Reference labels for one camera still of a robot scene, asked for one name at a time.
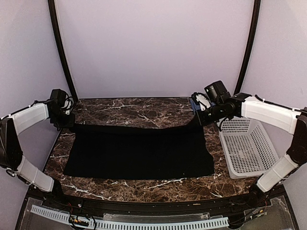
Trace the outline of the blue checkered shirt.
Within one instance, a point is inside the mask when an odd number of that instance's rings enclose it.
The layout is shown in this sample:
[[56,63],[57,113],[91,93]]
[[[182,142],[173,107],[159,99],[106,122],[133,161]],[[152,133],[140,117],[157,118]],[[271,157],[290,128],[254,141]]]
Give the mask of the blue checkered shirt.
[[201,109],[200,105],[199,105],[199,104],[196,104],[196,103],[193,101],[192,98],[190,98],[189,101],[190,101],[191,108],[192,108],[192,110],[193,110],[194,113]]

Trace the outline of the black garment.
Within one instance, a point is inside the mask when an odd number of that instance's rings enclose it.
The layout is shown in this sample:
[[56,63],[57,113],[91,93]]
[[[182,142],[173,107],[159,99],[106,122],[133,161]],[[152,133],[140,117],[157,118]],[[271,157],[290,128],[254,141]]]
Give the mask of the black garment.
[[210,176],[214,161],[197,117],[163,129],[75,124],[63,173],[112,180]]

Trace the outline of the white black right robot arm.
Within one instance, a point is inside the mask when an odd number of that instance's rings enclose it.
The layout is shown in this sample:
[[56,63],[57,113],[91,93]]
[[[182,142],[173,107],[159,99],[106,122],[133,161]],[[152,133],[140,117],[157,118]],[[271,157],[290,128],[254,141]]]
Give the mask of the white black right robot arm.
[[286,153],[249,188],[245,204],[255,208],[275,185],[306,164],[307,110],[276,104],[248,93],[231,95],[220,80],[204,90],[204,93],[195,92],[191,96],[201,107],[198,117],[202,126],[239,117],[274,126],[292,135]]

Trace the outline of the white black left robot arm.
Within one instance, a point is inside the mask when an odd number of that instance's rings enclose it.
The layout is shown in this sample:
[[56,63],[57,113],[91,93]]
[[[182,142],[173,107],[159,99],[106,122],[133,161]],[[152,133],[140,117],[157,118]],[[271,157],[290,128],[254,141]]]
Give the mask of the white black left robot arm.
[[49,201],[57,209],[63,209],[68,199],[61,192],[56,179],[43,173],[31,163],[26,155],[30,148],[22,148],[28,140],[34,152],[43,150],[44,141],[36,125],[49,121],[58,131],[73,127],[75,115],[71,112],[74,101],[62,89],[53,89],[50,98],[34,101],[29,106],[0,119],[0,166],[11,177],[17,177],[26,185],[32,185],[42,192],[50,193]]

